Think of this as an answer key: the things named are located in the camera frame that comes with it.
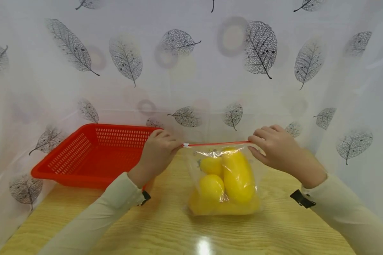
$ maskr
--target white curtain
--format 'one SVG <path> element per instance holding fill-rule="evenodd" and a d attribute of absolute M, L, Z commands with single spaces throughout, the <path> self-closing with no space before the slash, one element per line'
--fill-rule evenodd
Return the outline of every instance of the white curtain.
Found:
<path fill-rule="evenodd" d="M 90 122 L 280 124 L 383 221 L 383 0 L 0 0 L 0 247 L 54 185 L 40 137 Z"/>

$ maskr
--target plastic zipper bag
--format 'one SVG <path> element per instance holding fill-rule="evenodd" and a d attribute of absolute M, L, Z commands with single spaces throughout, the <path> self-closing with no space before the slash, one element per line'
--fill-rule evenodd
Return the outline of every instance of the plastic zipper bag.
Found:
<path fill-rule="evenodd" d="M 250 142 L 184 144 L 194 187 L 192 215 L 248 215 L 261 209 L 259 182 L 266 171 L 251 155 Z"/>

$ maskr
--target sleeve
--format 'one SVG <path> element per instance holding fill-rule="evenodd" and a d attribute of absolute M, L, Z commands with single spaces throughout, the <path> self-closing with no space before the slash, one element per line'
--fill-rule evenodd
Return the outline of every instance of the sleeve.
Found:
<path fill-rule="evenodd" d="M 114 222 L 143 200 L 141 190 L 127 173 L 121 174 L 97 201 L 68 223 L 38 255 L 88 254 Z"/>
<path fill-rule="evenodd" d="M 316 203 L 313 212 L 338 231 L 357 255 L 383 255 L 383 223 L 339 178 L 328 175 L 316 188 L 301 191 Z"/>

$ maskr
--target table surface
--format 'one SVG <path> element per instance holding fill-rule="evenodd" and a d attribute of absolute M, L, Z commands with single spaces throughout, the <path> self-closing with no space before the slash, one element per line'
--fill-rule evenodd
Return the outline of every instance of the table surface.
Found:
<path fill-rule="evenodd" d="M 288 174 L 269 169 L 260 187 L 263 210 L 248 216 L 189 216 L 192 185 L 177 156 L 156 178 L 152 199 L 111 226 L 90 254 L 354 254 L 339 233 L 289 197 L 300 184 Z M 56 185 L 0 255 L 36 255 L 101 193 Z"/>

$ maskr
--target basket slot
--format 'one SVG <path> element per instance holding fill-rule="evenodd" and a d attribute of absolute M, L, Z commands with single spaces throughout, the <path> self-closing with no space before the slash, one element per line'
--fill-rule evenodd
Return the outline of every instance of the basket slot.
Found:
<path fill-rule="evenodd" d="M 95 129 L 99 145 L 124 148 L 143 148 L 150 132 L 140 130 Z"/>
<path fill-rule="evenodd" d="M 48 167 L 54 174 L 73 174 L 92 148 L 89 139 L 84 134 L 80 134 L 48 163 Z"/>

